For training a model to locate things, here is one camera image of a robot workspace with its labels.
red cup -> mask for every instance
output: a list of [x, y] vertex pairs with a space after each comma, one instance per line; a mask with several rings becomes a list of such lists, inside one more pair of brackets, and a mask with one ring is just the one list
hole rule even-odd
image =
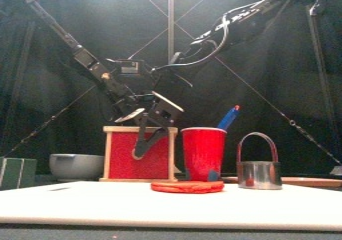
[[181, 130], [185, 163], [185, 179], [216, 181], [227, 132], [219, 128], [190, 127]]

pen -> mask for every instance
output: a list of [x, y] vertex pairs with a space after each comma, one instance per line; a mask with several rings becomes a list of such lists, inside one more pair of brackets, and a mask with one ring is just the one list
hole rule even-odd
[[217, 128], [227, 131], [235, 117], [237, 116], [239, 114], [239, 109], [240, 109], [240, 106], [236, 105], [229, 111], [228, 113], [225, 114], [225, 116], [223, 117], [223, 119], [220, 120], [219, 122], [219, 125], [217, 125]]

orange plate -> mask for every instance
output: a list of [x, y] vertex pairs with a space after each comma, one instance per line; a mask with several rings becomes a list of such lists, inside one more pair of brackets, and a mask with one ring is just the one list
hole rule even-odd
[[220, 192], [223, 188], [223, 181], [178, 181], [150, 183], [150, 189], [153, 191], [166, 193], [204, 194]]

wooden box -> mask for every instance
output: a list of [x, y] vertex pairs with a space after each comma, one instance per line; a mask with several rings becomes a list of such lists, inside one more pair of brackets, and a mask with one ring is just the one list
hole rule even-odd
[[[156, 129], [158, 128], [145, 128], [145, 138]], [[137, 160], [133, 157], [133, 149], [138, 127], [105, 126], [104, 175], [100, 181], [173, 181], [173, 143], [177, 129], [169, 127], [168, 130], [168, 136], [157, 140]]]

silver pail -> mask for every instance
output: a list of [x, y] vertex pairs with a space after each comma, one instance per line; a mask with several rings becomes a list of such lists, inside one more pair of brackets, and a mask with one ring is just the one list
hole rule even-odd
[[[241, 144], [251, 135], [260, 136], [268, 142], [272, 161], [240, 161]], [[236, 171], [240, 188], [281, 189], [280, 163], [277, 162], [276, 148], [271, 138], [263, 133], [252, 132], [241, 138], [237, 145]]]

